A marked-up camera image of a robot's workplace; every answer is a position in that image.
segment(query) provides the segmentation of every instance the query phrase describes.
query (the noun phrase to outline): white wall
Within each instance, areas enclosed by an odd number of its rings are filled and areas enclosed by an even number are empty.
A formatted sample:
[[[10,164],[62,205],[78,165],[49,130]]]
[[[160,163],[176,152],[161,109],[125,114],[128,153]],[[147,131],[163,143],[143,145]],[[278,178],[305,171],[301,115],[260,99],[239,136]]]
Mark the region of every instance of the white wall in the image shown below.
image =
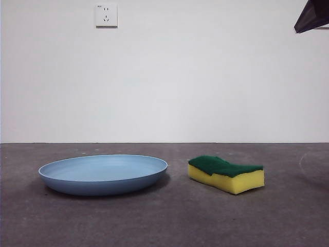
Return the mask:
[[[2,0],[2,142],[329,142],[306,0]]]

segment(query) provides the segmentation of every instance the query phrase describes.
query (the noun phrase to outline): wall outlet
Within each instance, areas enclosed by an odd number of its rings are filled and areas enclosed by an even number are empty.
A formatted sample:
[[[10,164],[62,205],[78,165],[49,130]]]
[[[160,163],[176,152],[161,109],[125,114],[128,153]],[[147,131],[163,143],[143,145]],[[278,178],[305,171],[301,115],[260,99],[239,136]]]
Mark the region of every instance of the wall outlet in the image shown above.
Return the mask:
[[[118,7],[116,4],[95,7],[96,27],[118,27]]]

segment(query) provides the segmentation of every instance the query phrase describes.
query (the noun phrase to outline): black object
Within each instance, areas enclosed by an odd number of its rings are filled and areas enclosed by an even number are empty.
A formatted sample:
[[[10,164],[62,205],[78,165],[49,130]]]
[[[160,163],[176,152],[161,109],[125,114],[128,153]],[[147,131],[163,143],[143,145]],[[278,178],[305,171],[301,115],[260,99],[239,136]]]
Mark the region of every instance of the black object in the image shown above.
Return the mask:
[[[329,23],[329,0],[308,0],[296,24],[296,33],[321,27]]]

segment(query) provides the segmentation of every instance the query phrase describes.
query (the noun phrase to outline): yellow sponge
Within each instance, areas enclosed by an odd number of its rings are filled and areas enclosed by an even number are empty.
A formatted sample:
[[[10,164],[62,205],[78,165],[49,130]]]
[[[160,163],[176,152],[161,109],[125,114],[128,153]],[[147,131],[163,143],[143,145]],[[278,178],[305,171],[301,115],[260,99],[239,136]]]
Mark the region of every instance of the yellow sponge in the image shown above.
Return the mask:
[[[205,160],[205,157],[214,159],[218,157],[211,157],[211,156],[202,156],[203,161]],[[188,173],[189,177],[191,177],[194,180],[197,180],[201,183],[214,186],[218,189],[221,189],[223,191],[229,192],[231,194],[239,194],[241,192],[244,192],[246,190],[250,190],[253,188],[258,188],[264,186],[264,170],[262,166],[259,166],[261,168],[256,169],[256,166],[253,166],[254,169],[251,169],[250,171],[247,170],[248,166],[240,166],[240,165],[234,165],[230,164],[227,161],[222,161],[226,162],[225,166],[223,164],[221,167],[220,171],[223,172],[217,172],[217,173],[212,173],[207,174],[204,171],[198,169],[198,166],[191,165],[191,163],[196,163],[194,160],[189,161],[188,164]],[[232,172],[234,170],[238,170],[239,167],[242,167],[245,171],[237,171],[236,173]]]

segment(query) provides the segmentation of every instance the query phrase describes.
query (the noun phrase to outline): power socket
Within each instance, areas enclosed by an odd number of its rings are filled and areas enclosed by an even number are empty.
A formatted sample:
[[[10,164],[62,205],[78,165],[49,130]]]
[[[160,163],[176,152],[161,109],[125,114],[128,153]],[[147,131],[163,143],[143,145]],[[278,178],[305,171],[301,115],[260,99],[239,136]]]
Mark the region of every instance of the power socket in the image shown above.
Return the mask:
[[[118,27],[118,7],[116,4],[95,7],[96,27]]]

